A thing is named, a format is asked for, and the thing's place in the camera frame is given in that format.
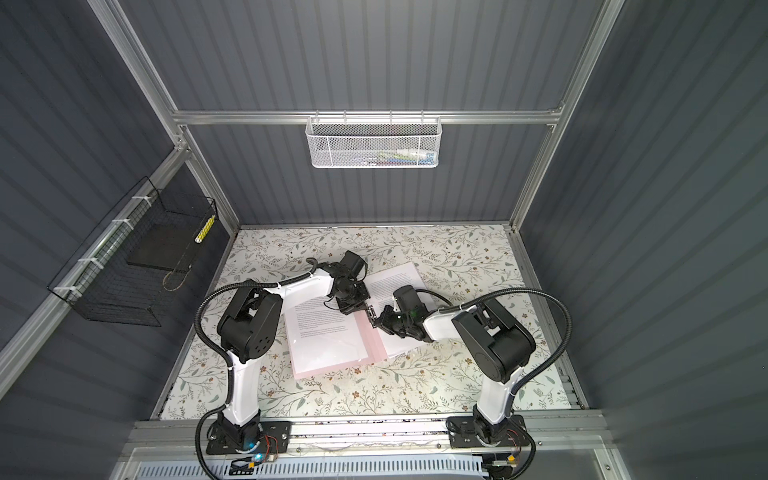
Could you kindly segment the pink file folder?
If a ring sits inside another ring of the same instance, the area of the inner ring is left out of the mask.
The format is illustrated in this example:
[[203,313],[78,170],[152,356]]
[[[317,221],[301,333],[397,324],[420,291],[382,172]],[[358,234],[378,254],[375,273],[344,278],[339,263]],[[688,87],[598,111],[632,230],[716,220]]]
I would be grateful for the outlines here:
[[[329,285],[331,282],[329,280],[327,281],[313,281],[312,285],[309,287],[309,289],[297,294],[292,295],[290,298],[288,298],[284,303],[284,312],[287,309],[290,309],[298,304],[301,304],[303,302],[306,302],[308,300],[311,300],[316,297],[326,297],[327,293],[322,291],[320,289],[321,286]],[[360,330],[360,333],[362,335],[363,341],[368,349],[370,360],[362,365],[369,365],[376,362],[381,362],[384,360],[388,360],[386,358],[386,352],[384,351],[383,345],[381,341],[379,340],[379,336],[374,331],[374,328],[372,327],[367,314],[363,311],[358,311],[352,315],[355,320],[357,321],[358,328]]]

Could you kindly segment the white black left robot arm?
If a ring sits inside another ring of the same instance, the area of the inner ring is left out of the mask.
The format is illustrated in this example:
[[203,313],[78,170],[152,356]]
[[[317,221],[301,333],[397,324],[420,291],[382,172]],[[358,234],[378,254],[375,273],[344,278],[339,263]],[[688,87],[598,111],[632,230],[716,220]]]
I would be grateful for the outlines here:
[[215,411],[214,426],[238,451],[252,452],[265,440],[257,382],[260,359],[275,342],[281,314],[318,297],[334,300],[342,314],[351,314],[363,310],[370,298],[364,284],[367,263],[359,255],[347,251],[339,261],[309,258],[307,262],[310,270],[296,277],[271,283],[248,280],[210,294],[207,301],[234,293],[216,327],[218,344],[205,336],[201,321],[196,321],[200,339],[226,364],[227,394]]

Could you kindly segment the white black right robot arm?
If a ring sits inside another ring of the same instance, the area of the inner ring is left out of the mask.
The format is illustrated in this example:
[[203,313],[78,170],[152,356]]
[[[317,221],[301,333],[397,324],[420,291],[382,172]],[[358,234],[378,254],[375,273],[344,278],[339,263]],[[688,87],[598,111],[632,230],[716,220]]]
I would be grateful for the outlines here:
[[460,340],[483,374],[479,400],[473,407],[478,441],[495,446],[512,430],[512,404],[523,381],[523,368],[536,350],[532,334],[498,299],[533,294],[529,288],[506,288],[469,302],[430,310],[422,291],[411,285],[397,289],[393,305],[366,309],[371,326],[390,336],[423,343]]

